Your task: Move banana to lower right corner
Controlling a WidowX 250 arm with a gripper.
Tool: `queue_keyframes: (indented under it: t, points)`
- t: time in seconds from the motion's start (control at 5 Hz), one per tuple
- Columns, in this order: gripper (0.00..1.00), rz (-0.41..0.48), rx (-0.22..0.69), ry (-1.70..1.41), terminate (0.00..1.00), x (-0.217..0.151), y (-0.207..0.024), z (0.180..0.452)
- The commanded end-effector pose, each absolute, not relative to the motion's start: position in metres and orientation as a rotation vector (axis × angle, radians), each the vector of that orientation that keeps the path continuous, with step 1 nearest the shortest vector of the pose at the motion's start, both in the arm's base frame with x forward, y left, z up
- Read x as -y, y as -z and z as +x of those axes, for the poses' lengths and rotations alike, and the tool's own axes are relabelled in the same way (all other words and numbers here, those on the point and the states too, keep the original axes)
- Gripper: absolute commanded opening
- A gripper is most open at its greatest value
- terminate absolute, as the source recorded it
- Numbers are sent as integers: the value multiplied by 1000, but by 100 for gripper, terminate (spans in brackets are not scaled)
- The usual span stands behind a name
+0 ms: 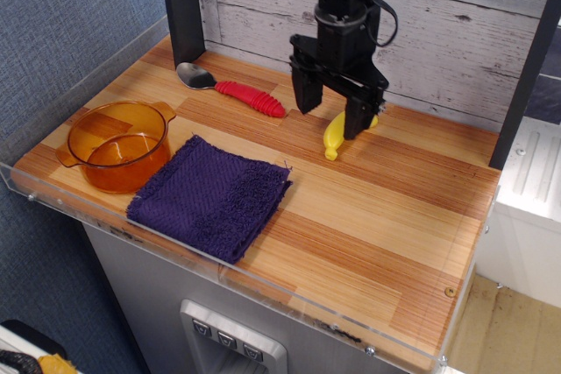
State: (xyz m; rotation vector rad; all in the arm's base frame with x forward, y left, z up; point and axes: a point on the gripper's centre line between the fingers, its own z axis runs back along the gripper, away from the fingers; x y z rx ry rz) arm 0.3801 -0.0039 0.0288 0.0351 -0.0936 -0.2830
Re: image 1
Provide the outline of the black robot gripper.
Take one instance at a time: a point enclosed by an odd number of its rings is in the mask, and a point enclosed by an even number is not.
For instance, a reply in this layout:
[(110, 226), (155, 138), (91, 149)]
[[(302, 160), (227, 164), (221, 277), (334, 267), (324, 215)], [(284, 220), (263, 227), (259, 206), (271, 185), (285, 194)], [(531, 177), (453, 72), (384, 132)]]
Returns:
[(302, 114), (318, 107), (323, 89), (347, 100), (344, 139), (353, 140), (373, 125), (380, 112), (387, 79), (375, 67), (374, 43), (363, 25), (342, 29), (320, 24), (317, 36), (290, 37), (290, 57), (295, 101)]

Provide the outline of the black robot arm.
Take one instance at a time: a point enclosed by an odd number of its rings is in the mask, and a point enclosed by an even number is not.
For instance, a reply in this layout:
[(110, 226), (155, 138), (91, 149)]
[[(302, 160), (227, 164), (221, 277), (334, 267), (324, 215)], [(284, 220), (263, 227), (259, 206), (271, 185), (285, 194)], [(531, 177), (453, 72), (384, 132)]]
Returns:
[(330, 88), (346, 99), (344, 138), (354, 139), (379, 114), (388, 88), (373, 64), (381, 46), (378, 30), (382, 0), (318, 0), (314, 9), (317, 35), (295, 34), (290, 43), (292, 82), (298, 110), (319, 106)]

